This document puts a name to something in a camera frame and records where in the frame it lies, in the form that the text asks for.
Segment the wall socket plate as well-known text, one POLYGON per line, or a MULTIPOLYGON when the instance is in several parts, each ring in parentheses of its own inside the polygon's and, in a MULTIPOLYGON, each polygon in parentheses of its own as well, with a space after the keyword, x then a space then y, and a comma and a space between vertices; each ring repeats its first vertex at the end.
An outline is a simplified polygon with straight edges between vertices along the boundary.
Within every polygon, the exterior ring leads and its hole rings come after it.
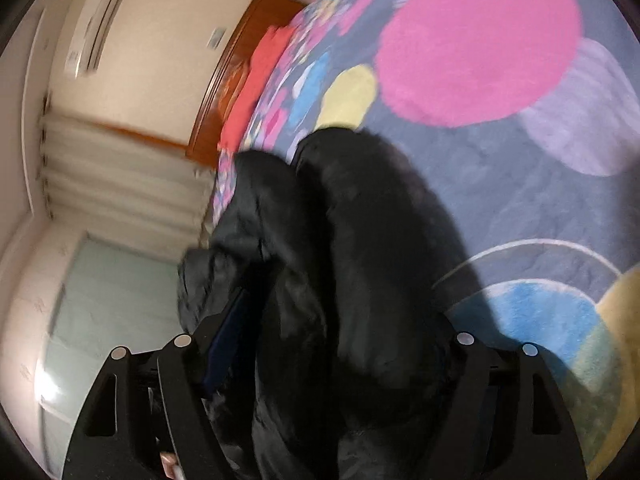
POLYGON ((213 32, 209 36, 209 40, 207 41, 206 47, 210 50, 216 50, 221 43, 222 38, 224 38, 224 34, 227 29, 224 27, 216 27, 213 32))

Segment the orange embroidered pillow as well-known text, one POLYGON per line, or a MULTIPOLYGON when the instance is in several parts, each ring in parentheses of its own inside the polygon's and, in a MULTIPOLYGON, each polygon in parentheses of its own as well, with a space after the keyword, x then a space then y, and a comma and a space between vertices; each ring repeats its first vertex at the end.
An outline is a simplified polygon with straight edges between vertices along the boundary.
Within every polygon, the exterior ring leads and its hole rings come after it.
POLYGON ((231 113, 232 107, 241 93, 248 74, 250 63, 242 61, 231 66, 224 76, 224 81, 219 90, 217 112, 225 122, 231 113))

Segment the wooden headboard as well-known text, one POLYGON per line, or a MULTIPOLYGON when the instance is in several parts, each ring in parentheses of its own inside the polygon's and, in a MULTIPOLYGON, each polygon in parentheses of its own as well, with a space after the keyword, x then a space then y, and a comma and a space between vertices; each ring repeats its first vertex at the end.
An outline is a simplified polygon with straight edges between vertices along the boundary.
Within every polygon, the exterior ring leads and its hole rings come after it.
POLYGON ((196 114, 186 157, 217 168, 218 143, 250 70, 250 58, 270 26, 287 25, 306 6, 298 0, 252 0, 221 53, 196 114))

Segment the black puffer jacket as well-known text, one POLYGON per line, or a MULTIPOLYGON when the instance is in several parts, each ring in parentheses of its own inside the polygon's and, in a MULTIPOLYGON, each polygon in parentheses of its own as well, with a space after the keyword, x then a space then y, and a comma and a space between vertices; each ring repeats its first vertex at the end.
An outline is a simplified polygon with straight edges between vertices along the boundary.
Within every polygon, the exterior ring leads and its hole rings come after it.
POLYGON ((462 363, 435 288, 463 252, 410 160, 365 131, 248 150, 209 243, 179 269, 194 330, 233 297, 205 409, 237 479, 423 479, 462 363))

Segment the red folded blanket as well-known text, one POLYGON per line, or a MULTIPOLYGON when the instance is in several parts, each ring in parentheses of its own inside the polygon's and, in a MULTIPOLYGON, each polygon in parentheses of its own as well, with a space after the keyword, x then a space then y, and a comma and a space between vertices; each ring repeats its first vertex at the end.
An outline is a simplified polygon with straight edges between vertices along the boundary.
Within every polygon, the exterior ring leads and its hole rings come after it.
POLYGON ((233 154, 239 149, 259 98, 295 31, 292 25, 269 26, 250 59, 241 65, 240 80, 222 116, 221 153, 233 154))

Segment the left beige curtain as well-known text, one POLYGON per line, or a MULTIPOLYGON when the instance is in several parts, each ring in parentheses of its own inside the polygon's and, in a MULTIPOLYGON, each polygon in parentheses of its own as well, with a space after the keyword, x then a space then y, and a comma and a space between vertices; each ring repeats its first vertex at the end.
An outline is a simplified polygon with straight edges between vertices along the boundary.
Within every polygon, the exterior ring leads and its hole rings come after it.
POLYGON ((200 244, 213 169, 176 148, 64 115, 44 115, 42 132, 41 175, 53 219, 166 261, 200 244))

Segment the frosted glass door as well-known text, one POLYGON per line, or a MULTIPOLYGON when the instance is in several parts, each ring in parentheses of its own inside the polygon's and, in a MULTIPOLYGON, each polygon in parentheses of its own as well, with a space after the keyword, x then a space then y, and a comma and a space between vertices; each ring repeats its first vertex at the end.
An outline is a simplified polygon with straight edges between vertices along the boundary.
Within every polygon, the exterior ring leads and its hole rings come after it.
POLYGON ((181 332, 178 268, 120 247, 84 240, 63 283, 38 368, 46 466, 62 474, 75 422, 96 375, 117 346, 162 348, 181 332))

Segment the colourful dotted bed sheet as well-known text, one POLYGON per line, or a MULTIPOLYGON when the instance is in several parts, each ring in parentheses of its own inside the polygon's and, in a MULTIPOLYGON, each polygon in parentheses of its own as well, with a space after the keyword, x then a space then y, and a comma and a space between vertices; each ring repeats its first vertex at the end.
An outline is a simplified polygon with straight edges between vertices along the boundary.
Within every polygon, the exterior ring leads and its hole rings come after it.
POLYGON ((463 247, 423 479, 599 479, 639 431, 639 41, 613 0, 316 0, 221 157, 321 129, 405 154, 463 247))

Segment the white wall air conditioner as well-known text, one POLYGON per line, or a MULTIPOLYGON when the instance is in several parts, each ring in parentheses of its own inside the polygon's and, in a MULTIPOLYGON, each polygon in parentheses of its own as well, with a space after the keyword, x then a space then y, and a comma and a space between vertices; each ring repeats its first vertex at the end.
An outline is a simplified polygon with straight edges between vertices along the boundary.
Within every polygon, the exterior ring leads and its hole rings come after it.
POLYGON ((64 72, 74 79, 94 73, 122 0, 85 0, 70 38, 64 72))

